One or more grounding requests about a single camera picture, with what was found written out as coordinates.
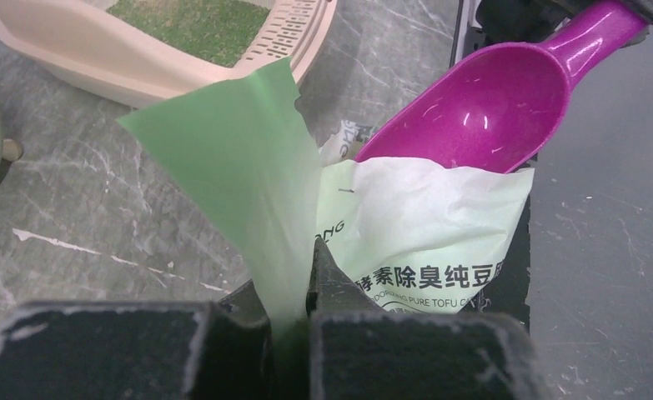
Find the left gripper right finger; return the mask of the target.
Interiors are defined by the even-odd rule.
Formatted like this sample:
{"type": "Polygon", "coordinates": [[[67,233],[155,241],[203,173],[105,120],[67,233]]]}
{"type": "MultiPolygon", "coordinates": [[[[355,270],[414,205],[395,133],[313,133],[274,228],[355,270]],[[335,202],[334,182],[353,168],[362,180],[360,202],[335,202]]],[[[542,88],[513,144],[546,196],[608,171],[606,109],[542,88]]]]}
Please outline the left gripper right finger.
{"type": "Polygon", "coordinates": [[[501,313],[378,307],[314,243],[306,300],[312,399],[547,399],[529,334],[501,313]]]}

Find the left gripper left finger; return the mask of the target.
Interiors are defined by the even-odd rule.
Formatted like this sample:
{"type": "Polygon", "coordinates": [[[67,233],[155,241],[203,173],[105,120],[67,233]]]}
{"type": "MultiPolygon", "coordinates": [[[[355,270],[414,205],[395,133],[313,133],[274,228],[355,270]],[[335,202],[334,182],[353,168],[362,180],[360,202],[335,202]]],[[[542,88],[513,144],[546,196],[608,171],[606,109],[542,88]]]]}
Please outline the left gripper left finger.
{"type": "Polygon", "coordinates": [[[269,399],[251,283],[208,302],[38,301],[0,327],[0,399],[269,399]]]}

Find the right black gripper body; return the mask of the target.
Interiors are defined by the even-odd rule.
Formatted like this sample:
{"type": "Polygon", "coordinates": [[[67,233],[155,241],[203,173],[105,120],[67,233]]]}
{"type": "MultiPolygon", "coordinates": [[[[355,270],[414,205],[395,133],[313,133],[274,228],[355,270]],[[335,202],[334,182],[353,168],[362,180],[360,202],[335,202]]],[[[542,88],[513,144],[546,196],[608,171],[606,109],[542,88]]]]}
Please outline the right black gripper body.
{"type": "Polygon", "coordinates": [[[476,22],[489,45],[540,43],[592,3],[593,0],[483,0],[476,8],[476,22]]]}

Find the magenta plastic scoop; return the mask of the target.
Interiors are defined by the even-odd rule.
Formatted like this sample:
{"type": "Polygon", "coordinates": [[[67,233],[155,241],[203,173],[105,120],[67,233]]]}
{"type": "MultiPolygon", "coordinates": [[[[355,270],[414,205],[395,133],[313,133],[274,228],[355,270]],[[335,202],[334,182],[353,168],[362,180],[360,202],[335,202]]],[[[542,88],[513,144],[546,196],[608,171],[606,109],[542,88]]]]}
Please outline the magenta plastic scoop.
{"type": "Polygon", "coordinates": [[[580,80],[645,29],[618,1],[599,1],[539,43],[471,53],[392,117],[358,152],[509,173],[555,134],[580,80]]]}

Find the green litter bag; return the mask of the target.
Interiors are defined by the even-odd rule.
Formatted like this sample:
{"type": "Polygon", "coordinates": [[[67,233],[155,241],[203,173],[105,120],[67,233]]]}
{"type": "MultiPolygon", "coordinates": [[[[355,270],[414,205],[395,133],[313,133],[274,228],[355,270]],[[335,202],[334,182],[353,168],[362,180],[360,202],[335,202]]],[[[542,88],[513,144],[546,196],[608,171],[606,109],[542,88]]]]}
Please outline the green litter bag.
{"type": "Polygon", "coordinates": [[[420,157],[326,162],[288,59],[119,119],[241,253],[279,327],[301,316],[309,252],[384,310],[457,313],[500,274],[535,171],[420,157]]]}

